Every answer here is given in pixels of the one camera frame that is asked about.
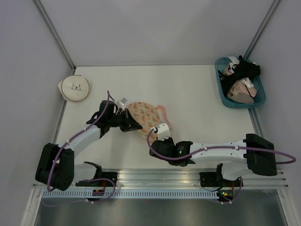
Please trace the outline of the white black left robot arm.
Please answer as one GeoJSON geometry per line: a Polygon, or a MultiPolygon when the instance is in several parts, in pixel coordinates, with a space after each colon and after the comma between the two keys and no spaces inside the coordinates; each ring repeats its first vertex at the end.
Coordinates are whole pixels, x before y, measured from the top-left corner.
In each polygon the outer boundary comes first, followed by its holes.
{"type": "Polygon", "coordinates": [[[42,149],[35,180],[45,184],[47,190],[67,190],[76,186],[105,186],[107,178],[102,167],[91,161],[76,165],[75,158],[93,142],[101,139],[110,128],[122,132],[142,129],[128,108],[120,108],[110,100],[100,103],[99,110],[86,122],[87,126],[60,144],[47,143],[42,149]]]}

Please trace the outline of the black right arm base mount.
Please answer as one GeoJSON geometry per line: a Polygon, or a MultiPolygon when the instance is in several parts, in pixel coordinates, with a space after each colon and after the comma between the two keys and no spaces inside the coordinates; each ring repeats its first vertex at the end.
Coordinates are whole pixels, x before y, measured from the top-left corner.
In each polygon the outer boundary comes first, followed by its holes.
{"type": "Polygon", "coordinates": [[[232,204],[240,194],[243,180],[238,177],[235,180],[226,180],[222,175],[223,164],[218,164],[215,172],[200,172],[200,186],[206,191],[216,193],[217,201],[223,204],[232,204]]]}

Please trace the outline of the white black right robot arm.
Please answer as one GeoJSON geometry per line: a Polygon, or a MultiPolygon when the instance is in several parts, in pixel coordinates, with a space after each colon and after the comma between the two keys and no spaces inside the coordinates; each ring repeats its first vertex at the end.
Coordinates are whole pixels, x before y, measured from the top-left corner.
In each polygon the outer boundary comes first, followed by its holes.
{"type": "Polygon", "coordinates": [[[216,162],[214,179],[220,186],[248,174],[277,175],[274,145],[256,134],[247,134],[243,140],[218,145],[191,141],[175,144],[171,137],[153,143],[147,137],[147,144],[151,156],[173,166],[216,162]]]}

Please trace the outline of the peach tulip mesh laundry bag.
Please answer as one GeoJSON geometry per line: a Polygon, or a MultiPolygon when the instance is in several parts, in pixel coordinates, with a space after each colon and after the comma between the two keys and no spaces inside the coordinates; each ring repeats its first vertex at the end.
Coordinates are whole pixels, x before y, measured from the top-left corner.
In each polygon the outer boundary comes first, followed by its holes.
{"type": "Polygon", "coordinates": [[[147,140],[150,130],[159,123],[166,123],[169,129],[172,130],[166,109],[162,105],[152,106],[146,102],[132,102],[127,105],[127,109],[133,119],[142,126],[142,129],[139,129],[138,132],[145,140],[147,140]]]}

